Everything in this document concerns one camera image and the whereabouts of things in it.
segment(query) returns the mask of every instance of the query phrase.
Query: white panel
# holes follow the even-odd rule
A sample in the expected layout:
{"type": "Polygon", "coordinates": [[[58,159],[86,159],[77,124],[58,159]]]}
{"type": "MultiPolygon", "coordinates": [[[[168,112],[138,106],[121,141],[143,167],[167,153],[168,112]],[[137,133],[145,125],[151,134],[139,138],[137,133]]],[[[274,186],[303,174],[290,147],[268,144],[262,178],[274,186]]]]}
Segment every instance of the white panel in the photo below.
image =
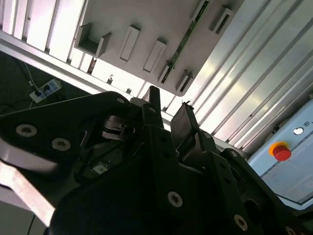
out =
{"type": "MultiPolygon", "coordinates": [[[[236,109],[231,118],[225,122],[221,129],[216,133],[216,137],[225,141],[232,133],[244,122],[243,117],[248,117],[252,114],[252,111],[256,110],[259,105],[265,100],[271,93],[283,95],[286,92],[286,87],[280,91],[276,91],[276,88],[280,84],[286,84],[286,78],[290,78],[295,68],[300,68],[307,62],[307,56],[312,54],[313,51],[313,28],[311,28],[300,40],[294,45],[290,45],[289,52],[281,59],[276,67],[271,70],[264,78],[262,83],[253,91],[253,93],[247,98],[243,104],[236,109]]],[[[294,77],[293,84],[299,78],[294,77]]]]}
{"type": "Polygon", "coordinates": [[[144,81],[128,72],[125,72],[102,60],[97,60],[92,75],[107,82],[110,75],[113,74],[112,86],[126,92],[131,89],[131,95],[136,97],[143,86],[144,81]]]}
{"type": "Polygon", "coordinates": [[[178,111],[184,101],[187,102],[187,100],[184,100],[182,97],[176,96],[166,112],[170,115],[175,115],[175,113],[178,111]]]}
{"type": "Polygon", "coordinates": [[[122,47],[121,47],[121,52],[120,52],[121,59],[128,61],[131,55],[131,52],[135,46],[135,43],[137,41],[139,32],[140,31],[138,29],[135,29],[132,26],[128,28],[122,47]]]}
{"type": "Polygon", "coordinates": [[[161,109],[167,108],[172,102],[174,95],[166,90],[160,89],[161,109]]]}
{"type": "Polygon", "coordinates": [[[34,0],[27,43],[45,50],[56,0],[34,0]]]}
{"type": "Polygon", "coordinates": [[[50,55],[66,61],[84,0],[63,0],[52,29],[50,55]]]}
{"type": "Polygon", "coordinates": [[[90,67],[90,63],[92,61],[92,56],[91,55],[88,55],[88,54],[84,54],[84,57],[83,57],[83,60],[82,60],[82,63],[80,65],[80,70],[81,71],[84,71],[84,72],[87,72],[89,67],[90,67]]]}
{"type": "Polygon", "coordinates": [[[73,48],[73,56],[70,62],[70,65],[74,66],[75,68],[79,68],[82,60],[83,60],[84,53],[76,48],[73,48]]]}
{"type": "Polygon", "coordinates": [[[245,0],[234,16],[231,24],[226,29],[223,36],[213,49],[209,58],[203,65],[195,81],[184,96],[184,100],[192,100],[193,104],[203,90],[207,87],[214,73],[218,70],[223,60],[234,49],[236,44],[247,30],[251,21],[256,17],[258,12],[268,0],[245,0]]]}
{"type": "Polygon", "coordinates": [[[22,32],[22,38],[23,39],[26,39],[28,37],[28,31],[29,31],[30,20],[31,20],[31,12],[33,9],[33,2],[34,2],[34,0],[27,0],[25,21],[24,21],[23,32],[22,32]]]}
{"type": "Polygon", "coordinates": [[[211,63],[215,63],[214,67],[210,69],[210,73],[207,75],[209,76],[211,82],[208,84],[208,86],[205,88],[205,90],[200,94],[199,98],[197,99],[197,102],[194,102],[194,112],[197,112],[199,108],[205,106],[203,108],[203,111],[208,111],[209,107],[204,104],[206,102],[208,96],[213,95],[214,99],[217,99],[217,95],[220,94],[221,91],[215,91],[219,89],[218,85],[221,83],[222,79],[227,76],[227,73],[231,72],[233,68],[242,60],[242,58],[248,53],[249,49],[255,50],[253,48],[253,44],[256,42],[258,39],[258,36],[261,35],[260,30],[262,27],[266,28],[267,32],[270,32],[270,29],[273,28],[273,25],[268,25],[266,24],[268,22],[268,19],[273,15],[273,12],[277,9],[277,7],[280,5],[281,0],[279,1],[271,1],[268,5],[268,7],[262,12],[260,17],[256,20],[256,22],[253,24],[253,26],[250,28],[250,30],[247,32],[247,34],[244,36],[244,38],[239,42],[237,47],[234,49],[234,51],[229,55],[227,60],[224,62],[224,64],[221,65],[219,68],[218,65],[216,64],[218,61],[214,61],[213,53],[209,57],[209,61],[211,63]]]}
{"type": "Polygon", "coordinates": [[[22,39],[26,18],[27,0],[18,0],[17,15],[15,19],[14,37],[22,39]]]}
{"type": "Polygon", "coordinates": [[[17,0],[5,0],[3,10],[2,30],[8,34],[13,34],[17,9],[17,0]]]}
{"type": "MultiPolygon", "coordinates": [[[[275,34],[273,37],[261,30],[263,34],[258,37],[258,40],[261,41],[254,47],[257,50],[249,50],[250,56],[247,55],[244,58],[246,62],[242,61],[243,63],[229,74],[228,81],[223,81],[223,83],[229,83],[229,80],[234,80],[236,77],[240,78],[232,86],[227,95],[217,105],[214,104],[214,110],[209,113],[209,116],[202,125],[205,131],[212,133],[236,104],[241,101],[244,95],[250,91],[252,86],[262,78],[263,74],[270,70],[273,65],[275,66],[277,64],[277,60],[279,61],[280,55],[286,53],[285,49],[289,44],[293,46],[293,39],[298,35],[303,36],[301,30],[306,27],[306,24],[312,18],[312,7],[313,1],[304,1],[282,26],[277,24],[277,20],[274,21],[275,17],[273,17],[271,19],[273,21],[270,21],[268,24],[274,25],[274,29],[272,30],[274,30],[275,34]]],[[[199,117],[199,113],[197,113],[197,118],[202,120],[202,117],[199,117]]]]}
{"type": "Polygon", "coordinates": [[[142,99],[144,97],[144,95],[147,93],[150,86],[152,86],[152,84],[150,82],[145,82],[137,97],[142,99]]]}

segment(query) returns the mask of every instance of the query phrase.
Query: sticker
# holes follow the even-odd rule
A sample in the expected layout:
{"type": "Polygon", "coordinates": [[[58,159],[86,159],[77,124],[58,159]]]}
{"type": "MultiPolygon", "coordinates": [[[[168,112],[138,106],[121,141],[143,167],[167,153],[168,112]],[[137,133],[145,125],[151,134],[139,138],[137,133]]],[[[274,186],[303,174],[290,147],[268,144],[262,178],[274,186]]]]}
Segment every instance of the sticker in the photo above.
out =
{"type": "Polygon", "coordinates": [[[102,173],[108,171],[108,168],[104,165],[97,165],[93,168],[93,170],[101,175],[102,173]]]}

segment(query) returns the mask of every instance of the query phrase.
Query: mounting hole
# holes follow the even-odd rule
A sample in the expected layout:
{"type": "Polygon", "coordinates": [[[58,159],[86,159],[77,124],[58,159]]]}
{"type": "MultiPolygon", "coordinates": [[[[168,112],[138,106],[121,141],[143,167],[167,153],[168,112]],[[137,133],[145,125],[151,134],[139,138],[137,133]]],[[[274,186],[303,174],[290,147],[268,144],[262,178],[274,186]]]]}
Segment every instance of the mounting hole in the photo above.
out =
{"type": "Polygon", "coordinates": [[[167,152],[163,152],[163,155],[164,155],[164,157],[166,157],[166,158],[171,158],[171,155],[170,155],[169,153],[167,153],[167,152]]]}
{"type": "Polygon", "coordinates": [[[70,142],[67,139],[55,138],[52,141],[52,148],[58,151],[68,151],[70,149],[70,142]]]}
{"type": "Polygon", "coordinates": [[[224,178],[224,181],[225,181],[228,185],[230,185],[230,180],[229,180],[229,179],[224,178]]]}
{"type": "Polygon", "coordinates": [[[294,230],[288,226],[286,227],[286,231],[289,235],[297,235],[294,230]]]}
{"type": "Polygon", "coordinates": [[[261,216],[261,211],[260,211],[258,204],[256,204],[255,201],[249,199],[249,200],[245,201],[244,207],[246,209],[246,213],[247,213],[249,219],[255,225],[259,225],[261,223],[262,216],[261,216]]]}
{"type": "Polygon", "coordinates": [[[163,143],[167,142],[167,139],[165,137],[161,137],[161,140],[162,140],[163,143]]]}
{"type": "Polygon", "coordinates": [[[32,137],[37,134],[37,128],[29,124],[21,124],[15,128],[15,131],[23,137],[32,137]]]}
{"type": "Polygon", "coordinates": [[[235,223],[238,225],[239,228],[241,228],[243,231],[248,230],[248,224],[246,223],[246,220],[239,214],[234,215],[235,223]]]}
{"type": "Polygon", "coordinates": [[[122,104],[125,103],[125,100],[123,100],[122,98],[117,98],[116,100],[117,100],[118,102],[122,103],[122,104]]]}
{"type": "Polygon", "coordinates": [[[180,208],[182,206],[182,198],[181,196],[177,193],[177,192],[169,192],[167,194],[167,199],[169,201],[170,204],[172,204],[172,206],[176,207],[176,208],[180,208]]]}

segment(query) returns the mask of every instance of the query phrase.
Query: black plastic part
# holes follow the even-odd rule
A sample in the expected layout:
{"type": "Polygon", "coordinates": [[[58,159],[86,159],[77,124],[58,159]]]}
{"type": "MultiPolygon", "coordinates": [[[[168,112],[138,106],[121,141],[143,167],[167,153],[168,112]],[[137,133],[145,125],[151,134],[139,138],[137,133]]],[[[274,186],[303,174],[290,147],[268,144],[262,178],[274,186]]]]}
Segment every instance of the black plastic part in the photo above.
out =
{"type": "Polygon", "coordinates": [[[59,176],[65,174],[84,148],[81,146],[80,134],[87,133],[84,140],[87,143],[98,123],[111,115],[126,116],[129,105],[129,101],[122,95],[106,92],[5,115],[0,118],[0,137],[14,147],[36,154],[31,159],[23,158],[23,161],[21,156],[16,155],[2,160],[23,169],[29,169],[24,162],[32,161],[33,172],[59,176]],[[16,127],[20,124],[35,126],[37,134],[29,138],[18,135],[16,127]],[[69,140],[70,149],[54,149],[51,143],[55,138],[69,140]]]}

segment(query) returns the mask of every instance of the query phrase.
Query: ceiling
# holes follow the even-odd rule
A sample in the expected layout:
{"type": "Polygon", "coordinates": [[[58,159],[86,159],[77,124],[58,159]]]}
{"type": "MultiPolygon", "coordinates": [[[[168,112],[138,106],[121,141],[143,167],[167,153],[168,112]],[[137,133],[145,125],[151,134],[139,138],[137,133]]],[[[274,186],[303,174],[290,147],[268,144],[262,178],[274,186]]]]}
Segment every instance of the ceiling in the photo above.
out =
{"type": "MultiPolygon", "coordinates": [[[[91,94],[116,91],[130,99],[151,85],[99,59],[90,71],[93,57],[74,48],[87,0],[5,2],[1,51],[91,94]]],[[[309,99],[312,7],[311,0],[243,1],[187,93],[179,97],[161,88],[163,118],[171,120],[183,101],[191,101],[203,130],[221,145],[252,154],[309,99]]]]}

